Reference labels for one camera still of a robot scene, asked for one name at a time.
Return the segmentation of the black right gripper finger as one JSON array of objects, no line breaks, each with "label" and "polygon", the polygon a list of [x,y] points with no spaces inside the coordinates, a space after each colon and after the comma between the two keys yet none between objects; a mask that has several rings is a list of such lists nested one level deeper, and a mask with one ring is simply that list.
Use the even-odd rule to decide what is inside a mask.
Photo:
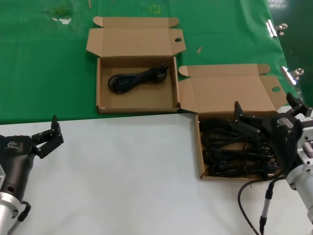
[{"label": "black right gripper finger", "polygon": [[238,101],[234,103],[233,130],[252,139],[259,139],[261,136],[261,125],[263,118],[255,115],[246,115]]},{"label": "black right gripper finger", "polygon": [[297,98],[292,93],[288,92],[286,95],[286,100],[291,106],[291,109],[286,111],[284,114],[286,118],[295,118],[298,114],[302,114],[306,118],[311,116],[311,108],[305,105],[300,98]]}]

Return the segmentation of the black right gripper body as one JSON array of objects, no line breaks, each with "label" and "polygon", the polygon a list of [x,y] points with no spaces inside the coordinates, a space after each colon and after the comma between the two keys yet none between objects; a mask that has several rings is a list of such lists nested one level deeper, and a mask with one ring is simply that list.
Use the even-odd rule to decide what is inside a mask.
[{"label": "black right gripper body", "polygon": [[297,154],[301,126],[291,115],[272,115],[263,118],[261,131],[284,177],[302,164]]}]

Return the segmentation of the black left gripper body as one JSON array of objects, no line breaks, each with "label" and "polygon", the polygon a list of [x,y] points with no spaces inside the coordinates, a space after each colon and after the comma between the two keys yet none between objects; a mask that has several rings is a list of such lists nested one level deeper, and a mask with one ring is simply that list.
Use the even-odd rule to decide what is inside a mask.
[{"label": "black left gripper body", "polygon": [[30,171],[33,167],[35,143],[30,136],[1,136],[0,165],[5,179],[0,191],[23,201]]}]

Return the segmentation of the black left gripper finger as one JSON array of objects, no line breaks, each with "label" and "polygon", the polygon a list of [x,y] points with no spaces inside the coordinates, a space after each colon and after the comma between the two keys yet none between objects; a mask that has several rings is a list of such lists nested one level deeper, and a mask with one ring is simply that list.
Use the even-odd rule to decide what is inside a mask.
[{"label": "black left gripper finger", "polygon": [[37,133],[31,138],[34,142],[32,152],[39,156],[40,159],[45,158],[61,144],[63,144],[64,139],[57,116],[53,116],[49,130]]}]

